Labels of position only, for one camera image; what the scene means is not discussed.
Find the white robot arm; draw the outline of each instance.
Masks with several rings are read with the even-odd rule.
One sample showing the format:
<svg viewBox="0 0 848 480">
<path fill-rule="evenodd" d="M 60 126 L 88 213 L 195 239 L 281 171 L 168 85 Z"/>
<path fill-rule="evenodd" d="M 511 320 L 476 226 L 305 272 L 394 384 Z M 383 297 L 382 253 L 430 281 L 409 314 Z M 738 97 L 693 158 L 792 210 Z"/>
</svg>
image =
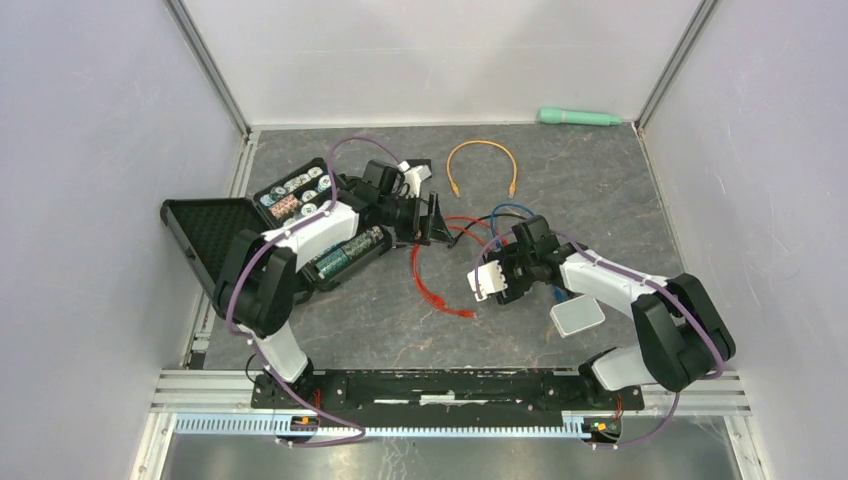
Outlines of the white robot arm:
<svg viewBox="0 0 848 480">
<path fill-rule="evenodd" d="M 551 319 L 563 337 L 604 320 L 597 301 L 632 319 L 639 344 L 604 352 L 582 367 L 600 389 L 616 391 L 630 385 L 659 383 L 668 390 L 680 391 L 715 367 L 703 340 L 690 325 L 677 325 L 672 317 L 680 316 L 680 312 L 649 284 L 670 291 L 693 313 L 724 360 L 735 353 L 733 339 L 697 278 L 688 274 L 674 279 L 648 275 L 606 260 L 592 250 L 579 253 L 571 244 L 560 245 L 540 216 L 515 225 L 513 232 L 516 242 L 489 253 L 488 262 L 477 269 L 476 275 L 475 271 L 468 274 L 477 300 L 495 295 L 498 303 L 507 304 L 541 281 L 572 295 L 582 294 L 551 309 Z"/>
</svg>

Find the black case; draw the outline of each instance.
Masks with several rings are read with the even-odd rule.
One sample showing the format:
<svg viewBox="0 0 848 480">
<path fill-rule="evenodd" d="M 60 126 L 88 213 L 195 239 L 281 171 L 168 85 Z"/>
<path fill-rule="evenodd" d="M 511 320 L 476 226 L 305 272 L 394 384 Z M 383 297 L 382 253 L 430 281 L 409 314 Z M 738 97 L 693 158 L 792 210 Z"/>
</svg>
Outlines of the black case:
<svg viewBox="0 0 848 480">
<path fill-rule="evenodd" d="M 287 219 L 295 215 L 293 212 L 279 219 L 275 218 L 269 208 L 259 202 L 259 199 L 268 194 L 274 187 L 283 185 L 314 167 L 320 167 L 324 172 L 327 171 L 324 160 L 315 158 L 285 178 L 259 190 L 252 200 L 247 198 L 214 198 L 165 200 L 162 203 L 159 212 L 162 222 L 176 237 L 186 260 L 188 260 L 209 298 L 213 298 L 215 283 L 221 274 L 230 243 L 238 232 L 249 229 L 262 233 L 280 228 Z M 309 182 L 298 187 L 294 194 L 300 196 L 306 190 L 315 190 L 319 179 L 320 177 L 312 178 Z M 309 203 L 320 207 L 323 202 L 330 200 L 330 195 L 331 192 L 327 189 L 318 193 Z M 336 245 L 312 259 L 300 270 L 300 275 L 303 275 L 310 285 L 320 291 L 330 291 L 338 287 L 341 282 L 356 271 L 391 249 L 391 235 L 385 228 L 380 227 L 380 230 L 383 232 L 383 238 L 379 242 L 360 253 L 331 276 L 322 278 L 318 274 L 315 262 L 330 255 L 344 243 Z M 364 229 L 360 229 L 360 231 L 357 231 L 357 235 L 363 231 Z"/>
</svg>

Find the table surface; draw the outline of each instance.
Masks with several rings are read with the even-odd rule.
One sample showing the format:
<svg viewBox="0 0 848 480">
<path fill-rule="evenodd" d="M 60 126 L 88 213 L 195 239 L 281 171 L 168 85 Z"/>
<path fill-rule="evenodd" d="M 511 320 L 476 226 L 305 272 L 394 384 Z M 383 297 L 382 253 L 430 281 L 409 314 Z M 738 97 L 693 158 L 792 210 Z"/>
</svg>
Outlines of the table surface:
<svg viewBox="0 0 848 480">
<path fill-rule="evenodd" d="M 352 134 L 383 140 L 402 158 L 432 159 L 433 178 L 425 188 L 439 193 L 443 215 L 474 217 L 510 201 L 512 165 L 496 148 L 463 148 L 451 166 L 462 193 L 457 198 L 445 173 L 448 153 L 466 140 L 502 143 L 518 162 L 512 201 L 544 215 L 552 228 L 570 232 L 613 261 L 660 275 L 681 272 L 650 168 L 633 130 L 624 125 L 266 131 L 259 137 L 248 195 L 324 156 L 333 141 Z M 337 168 L 351 175 L 361 174 L 369 159 L 390 161 L 364 142 L 345 144 L 337 153 Z M 502 218 L 498 225 L 505 229 L 512 221 Z M 488 235 L 477 228 L 480 235 Z M 316 293 L 310 302 L 295 307 L 289 321 L 298 343 L 320 369 L 567 367 L 636 342 L 632 322 L 608 308 L 601 325 L 560 338 L 549 316 L 556 301 L 550 287 L 542 284 L 506 306 L 494 299 L 475 302 L 466 273 L 479 252 L 480 246 L 466 237 L 452 250 L 432 245 L 419 253 L 425 284 L 452 308 L 475 310 L 475 318 L 448 315 L 427 304 L 412 278 L 410 249 L 399 249 L 336 290 Z M 204 368 L 243 368 L 250 353 L 244 340 L 229 336 L 219 320 Z"/>
</svg>

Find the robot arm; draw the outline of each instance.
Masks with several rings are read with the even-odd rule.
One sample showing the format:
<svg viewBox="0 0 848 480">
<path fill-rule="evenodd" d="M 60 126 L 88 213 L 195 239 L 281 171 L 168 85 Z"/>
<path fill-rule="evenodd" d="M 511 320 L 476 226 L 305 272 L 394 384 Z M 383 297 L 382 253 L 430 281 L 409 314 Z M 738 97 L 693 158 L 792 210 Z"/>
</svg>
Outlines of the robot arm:
<svg viewBox="0 0 848 480">
<path fill-rule="evenodd" d="M 680 312 L 653 288 L 652 280 L 664 286 L 689 310 L 728 360 L 736 347 L 701 282 L 692 275 L 674 279 L 651 276 L 603 259 L 593 251 L 590 261 L 570 245 L 560 245 L 547 221 L 533 217 L 513 227 L 517 241 L 487 255 L 478 277 L 483 288 L 478 300 L 496 295 L 500 304 L 526 293 L 533 283 L 554 284 L 573 294 L 555 306 L 551 317 L 563 336 L 597 324 L 603 314 L 595 299 L 606 303 L 634 321 L 639 344 L 604 352 L 581 366 L 581 373 L 600 391 L 615 391 L 630 385 L 659 383 L 679 392 L 715 368 L 706 345 L 688 324 L 677 325 Z M 614 268 L 604 268 L 599 260 Z M 633 277 L 614 270 L 629 272 Z M 474 272 L 468 275 L 472 290 Z M 564 331 L 563 324 L 577 327 Z"/>
<path fill-rule="evenodd" d="M 401 175 L 406 191 L 395 192 Z M 309 359 L 287 322 L 294 305 L 307 301 L 312 293 L 303 267 L 327 249 L 376 226 L 391 227 L 402 242 L 449 243 L 452 238 L 439 211 L 438 196 L 431 192 L 428 201 L 419 198 L 421 182 L 429 176 L 424 161 L 410 160 L 398 167 L 371 160 L 362 177 L 339 179 L 338 201 L 332 210 L 327 205 L 313 213 L 320 216 L 318 220 L 301 228 L 294 223 L 261 234 L 240 232 L 215 285 L 217 310 L 227 309 L 235 284 L 253 255 L 282 235 L 250 272 L 234 320 L 237 328 L 256 338 L 262 354 L 283 379 L 294 382 L 309 368 Z"/>
</svg>

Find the green cylinder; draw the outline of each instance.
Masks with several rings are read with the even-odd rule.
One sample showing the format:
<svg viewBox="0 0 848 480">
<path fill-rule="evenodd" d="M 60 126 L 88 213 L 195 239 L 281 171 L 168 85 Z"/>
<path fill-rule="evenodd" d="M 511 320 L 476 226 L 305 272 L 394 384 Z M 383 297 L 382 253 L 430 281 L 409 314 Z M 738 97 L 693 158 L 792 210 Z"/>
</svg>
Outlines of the green cylinder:
<svg viewBox="0 0 848 480">
<path fill-rule="evenodd" d="M 621 119 L 606 113 L 575 112 L 561 108 L 545 107 L 539 109 L 539 121 L 551 125 L 574 123 L 578 125 L 621 125 Z"/>
</svg>

